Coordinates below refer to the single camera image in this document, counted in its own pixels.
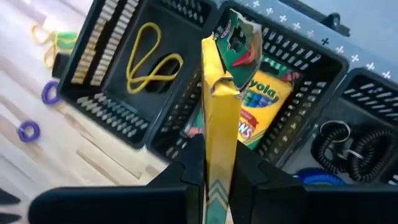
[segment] black storage bin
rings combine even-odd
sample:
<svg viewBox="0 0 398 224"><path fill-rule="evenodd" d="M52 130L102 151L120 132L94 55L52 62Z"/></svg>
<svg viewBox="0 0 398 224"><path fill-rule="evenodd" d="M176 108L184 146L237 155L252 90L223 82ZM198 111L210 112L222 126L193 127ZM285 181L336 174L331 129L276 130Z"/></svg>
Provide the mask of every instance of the black storage bin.
<svg viewBox="0 0 398 224"><path fill-rule="evenodd" d="M254 149L273 164L284 163L292 149L306 138L314 118L343 79L347 62L311 40L232 1L224 2L219 9L220 17L214 30L216 34L220 33L218 27L226 27L226 13L230 8L262 25L263 54L266 57L303 76L295 83L294 91ZM178 158L190 140L183 130L195 108L200 106L200 74L201 71L198 70L197 75L179 86L173 100L168 102L160 114L147 143L150 151L167 160Z"/></svg>
<svg viewBox="0 0 398 224"><path fill-rule="evenodd" d="M142 147L178 83L185 83L196 70L200 41L211 33L215 12L215 4L206 0L93 1L63 73L60 95L132 147ZM184 63L174 80L150 81L144 90L129 94L126 67L138 30L147 22L160 27L161 40L134 78L147 76L171 53L180 54ZM156 41L154 30L143 31L132 67Z"/></svg>
<svg viewBox="0 0 398 224"><path fill-rule="evenodd" d="M398 138L398 85L365 68L356 68L347 74L331 101L316 118L312 138L302 141L284 170L295 173L308 166L319 166L310 149L320 135L320 126L327 121L343 121L352 128L351 134L363 135L375 129L390 129ZM394 150L388 162L379 169L372 183L388 183L398 173L398 150ZM339 174L352 183L348 174Z"/></svg>

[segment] torn crayon wrapper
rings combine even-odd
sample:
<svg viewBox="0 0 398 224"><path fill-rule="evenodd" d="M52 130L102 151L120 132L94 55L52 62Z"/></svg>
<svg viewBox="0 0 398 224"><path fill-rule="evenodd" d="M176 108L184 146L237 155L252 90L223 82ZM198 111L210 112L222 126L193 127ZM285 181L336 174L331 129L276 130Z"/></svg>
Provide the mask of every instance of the torn crayon wrapper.
<svg viewBox="0 0 398 224"><path fill-rule="evenodd" d="M216 44L237 89L242 90L259 68L262 58L261 25L247 21L230 9L227 28Z"/></svg>

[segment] purple hair tie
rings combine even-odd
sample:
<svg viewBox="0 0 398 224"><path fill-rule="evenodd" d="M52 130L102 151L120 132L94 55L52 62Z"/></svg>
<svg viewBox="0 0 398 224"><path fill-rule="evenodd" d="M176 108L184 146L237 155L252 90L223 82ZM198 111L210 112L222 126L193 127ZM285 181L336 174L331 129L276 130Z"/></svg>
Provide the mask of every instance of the purple hair tie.
<svg viewBox="0 0 398 224"><path fill-rule="evenodd" d="M55 88L56 94L54 98L49 99L49 93L51 88ZM42 101L46 105L54 105L60 101L60 98L58 97L58 82L57 81L49 81L47 84L45 84L43 91L42 91Z"/></svg>
<svg viewBox="0 0 398 224"><path fill-rule="evenodd" d="M33 134L31 136L28 136L25 131L27 128L31 127L33 129ZM35 141L39 138L40 136L40 128L39 125L34 122L34 121L24 121L22 124L18 127L17 133L19 136L19 139L22 142L32 142Z"/></svg>

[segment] green object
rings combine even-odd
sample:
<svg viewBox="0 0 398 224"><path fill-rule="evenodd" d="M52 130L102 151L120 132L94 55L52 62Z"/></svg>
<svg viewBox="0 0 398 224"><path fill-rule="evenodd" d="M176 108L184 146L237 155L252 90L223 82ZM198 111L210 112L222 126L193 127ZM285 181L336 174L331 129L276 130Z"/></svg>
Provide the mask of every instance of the green object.
<svg viewBox="0 0 398 224"><path fill-rule="evenodd" d="M262 57L261 25L229 10L229 21L216 40L217 48L237 89L244 89L258 71Z"/></svg>
<svg viewBox="0 0 398 224"><path fill-rule="evenodd" d="M52 41L58 36L57 47L62 51L73 50L78 34L76 32L59 32L52 34Z"/></svg>
<svg viewBox="0 0 398 224"><path fill-rule="evenodd" d="M264 55L263 55L263 57L262 57L262 61L263 61L263 62L269 63L269 65L270 65L272 68L278 70L278 74L277 74L277 75L276 75L276 74L268 73L268 74L272 75L272 76L275 77L275 78L282 78L282 77L283 77L284 75L286 75L287 73L292 72L292 71L291 71L290 69L288 69L286 66L281 65L279 62L276 62L275 60L273 60L273 59L271 59L271 58L269 58L269 57L266 57L266 56L264 56Z"/></svg>

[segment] wooden floor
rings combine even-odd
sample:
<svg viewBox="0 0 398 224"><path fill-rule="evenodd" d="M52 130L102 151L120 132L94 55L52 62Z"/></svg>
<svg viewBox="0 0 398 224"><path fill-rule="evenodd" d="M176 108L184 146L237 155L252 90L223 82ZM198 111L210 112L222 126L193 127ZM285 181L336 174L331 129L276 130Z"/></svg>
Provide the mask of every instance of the wooden floor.
<svg viewBox="0 0 398 224"><path fill-rule="evenodd" d="M90 0L0 0L0 188L22 203L0 208L23 216L38 194L59 186L145 185L166 164L146 149L135 151L61 103L42 103L51 79L42 62L48 45L35 45L34 24L57 31L79 31ZM41 137L21 142L16 128L37 122Z"/></svg>

